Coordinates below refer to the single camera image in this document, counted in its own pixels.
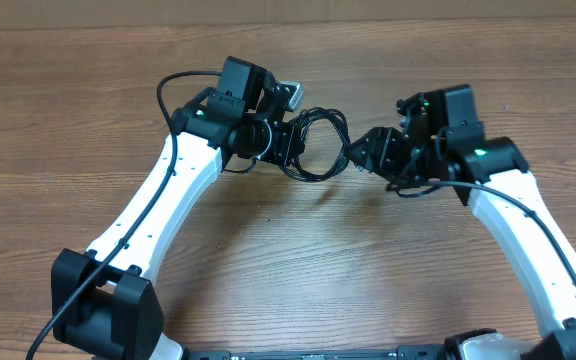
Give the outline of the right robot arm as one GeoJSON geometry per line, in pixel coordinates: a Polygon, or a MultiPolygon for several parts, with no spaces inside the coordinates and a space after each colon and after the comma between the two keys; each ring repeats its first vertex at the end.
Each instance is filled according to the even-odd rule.
{"type": "Polygon", "coordinates": [[[533,343],[471,330],[446,338],[438,358],[576,359],[576,252],[518,147],[508,137],[486,137],[469,85],[418,93],[396,108],[398,127],[371,129],[346,155],[401,198],[454,189],[501,248],[541,336],[533,343]]]}

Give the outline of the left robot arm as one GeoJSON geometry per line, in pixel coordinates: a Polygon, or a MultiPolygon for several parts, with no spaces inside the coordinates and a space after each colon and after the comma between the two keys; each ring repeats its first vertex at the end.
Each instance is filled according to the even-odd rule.
{"type": "Polygon", "coordinates": [[[164,333],[156,280],[177,232],[232,156],[286,164],[302,151],[283,120],[299,107],[300,83],[229,57],[218,82],[174,112],[146,180],[113,224],[85,251],[63,250],[51,269],[52,317],[42,337],[97,359],[185,359],[164,333]]]}

